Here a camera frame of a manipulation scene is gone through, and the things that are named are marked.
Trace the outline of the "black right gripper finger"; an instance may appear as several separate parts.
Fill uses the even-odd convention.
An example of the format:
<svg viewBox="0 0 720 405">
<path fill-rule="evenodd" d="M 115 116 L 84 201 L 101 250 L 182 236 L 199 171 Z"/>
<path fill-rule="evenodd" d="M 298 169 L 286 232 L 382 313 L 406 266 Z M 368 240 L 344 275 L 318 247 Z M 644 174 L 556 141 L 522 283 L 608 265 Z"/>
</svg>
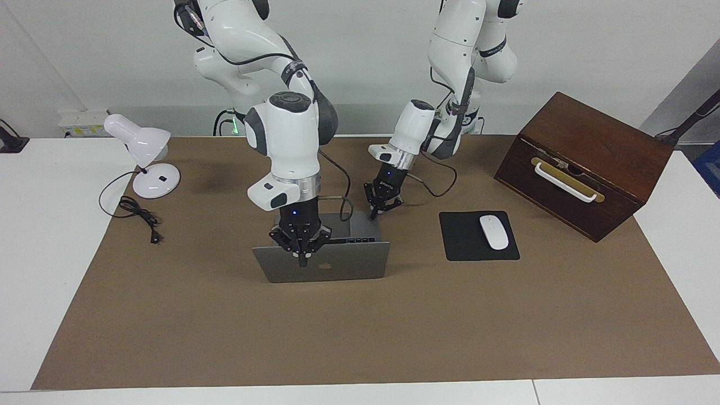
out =
<svg viewBox="0 0 720 405">
<path fill-rule="evenodd" d="M 317 234 L 304 241 L 304 266 L 308 266 L 309 257 L 318 252 L 332 237 L 332 228 L 321 225 Z"/>
<path fill-rule="evenodd" d="M 278 246 L 283 248 L 284 251 L 292 253 L 293 256 L 298 259 L 299 266 L 304 266 L 304 241 L 301 237 L 298 237 L 294 228 L 290 228 L 289 236 L 281 226 L 276 225 L 271 228 L 268 235 Z"/>
</svg>

